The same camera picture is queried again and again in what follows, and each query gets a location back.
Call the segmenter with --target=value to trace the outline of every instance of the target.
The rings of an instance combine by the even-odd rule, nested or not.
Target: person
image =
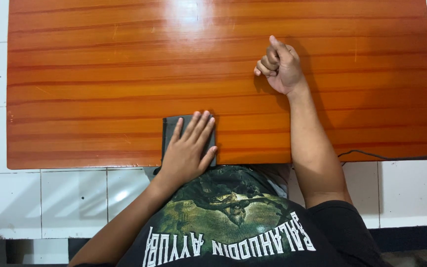
[[[217,147],[200,154],[215,119],[195,112],[182,136],[179,119],[150,185],[70,267],[388,266],[353,206],[297,53],[274,36],[270,44],[254,74],[289,99],[291,154],[305,208],[284,197],[271,177],[288,177],[271,168],[206,171]]]

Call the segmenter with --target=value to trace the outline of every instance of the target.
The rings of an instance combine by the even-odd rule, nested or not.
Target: open hand
[[[256,76],[263,73],[273,89],[288,94],[297,84],[305,82],[299,56],[292,46],[276,40],[273,35],[270,44],[266,55],[258,60],[254,73]]]
[[[215,124],[214,118],[207,121],[209,116],[208,111],[205,111],[202,116],[200,112],[194,112],[182,137],[180,134],[183,120],[180,118],[177,121],[171,142],[164,155],[161,171],[156,178],[165,179],[165,183],[178,188],[205,172],[217,151],[217,147],[213,146],[202,159],[200,158]]]

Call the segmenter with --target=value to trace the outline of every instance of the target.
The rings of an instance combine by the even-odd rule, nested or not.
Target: forearm
[[[319,121],[305,78],[288,99],[291,155],[306,207],[336,199],[351,203],[340,161]]]
[[[103,227],[70,261],[69,267],[81,263],[117,264],[133,244],[141,228],[174,193],[157,177],[120,214]]]

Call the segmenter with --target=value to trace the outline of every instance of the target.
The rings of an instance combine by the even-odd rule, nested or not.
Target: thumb
[[[199,169],[202,171],[202,173],[205,172],[205,170],[207,169],[207,167],[210,165],[210,163],[214,159],[215,152],[217,152],[217,146],[211,147],[207,151],[207,153],[205,154],[205,156],[202,158],[202,160],[200,161]]]
[[[288,48],[284,43],[278,41],[274,35],[270,36],[270,44],[276,50],[279,56],[279,60],[291,59],[293,55],[289,52]]]

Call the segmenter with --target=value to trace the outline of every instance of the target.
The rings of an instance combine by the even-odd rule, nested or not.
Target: wood grain
[[[338,154],[427,155],[423,0],[12,0],[8,168],[159,165],[161,119],[205,109],[219,164],[290,162],[288,101],[253,76],[272,34]]]

